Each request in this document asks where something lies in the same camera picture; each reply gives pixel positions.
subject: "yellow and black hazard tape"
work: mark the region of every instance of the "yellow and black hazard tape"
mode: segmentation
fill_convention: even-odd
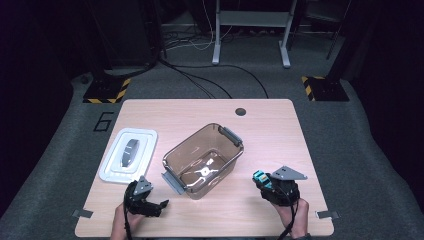
[[[306,95],[308,96],[309,101],[315,101],[315,96],[312,91],[311,85],[309,85],[310,79],[325,79],[324,77],[302,77],[303,86],[305,87]]]
[[[119,92],[116,95],[116,98],[107,98],[107,99],[102,99],[102,98],[86,98],[84,99],[84,103],[119,103],[122,98],[124,97],[128,85],[130,84],[131,79],[127,79],[122,83],[122,87],[119,90]]]

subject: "white rack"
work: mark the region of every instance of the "white rack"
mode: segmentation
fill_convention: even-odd
[[[284,37],[283,40],[278,41],[278,44],[284,68],[290,68],[286,44],[290,34],[296,4],[297,0],[292,0],[289,12],[221,11],[220,0],[216,0],[216,34],[212,64],[219,64],[221,26],[283,27],[285,28]]]

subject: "transparent storage bin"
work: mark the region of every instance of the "transparent storage bin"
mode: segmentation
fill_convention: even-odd
[[[243,153],[242,140],[228,128],[210,123],[169,151],[162,174],[178,194],[200,199],[224,179]]]

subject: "hand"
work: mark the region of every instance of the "hand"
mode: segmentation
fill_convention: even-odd
[[[141,220],[145,218],[141,214],[132,214],[128,212],[128,223],[130,224],[131,232],[133,232],[140,224]],[[127,239],[127,232],[125,230],[125,217],[124,217],[124,204],[121,203],[115,209],[115,217],[113,218],[111,240],[125,240]]]
[[[281,222],[283,222],[284,227],[287,228],[287,226],[292,220],[292,212],[290,207],[282,207],[273,203],[271,204],[275,207],[275,210],[277,210],[278,214],[280,215]],[[290,232],[290,236],[292,238],[303,237],[308,233],[309,203],[304,199],[300,198],[296,204],[293,204],[293,209],[295,211],[296,207],[297,213],[294,219],[292,230]]]

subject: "white tray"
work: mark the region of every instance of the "white tray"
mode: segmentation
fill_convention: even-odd
[[[119,131],[110,147],[99,171],[99,176],[106,182],[130,183],[146,174],[157,142],[157,132],[149,129],[124,128]],[[133,162],[128,167],[121,167],[121,160],[131,139],[139,141],[139,147]]]

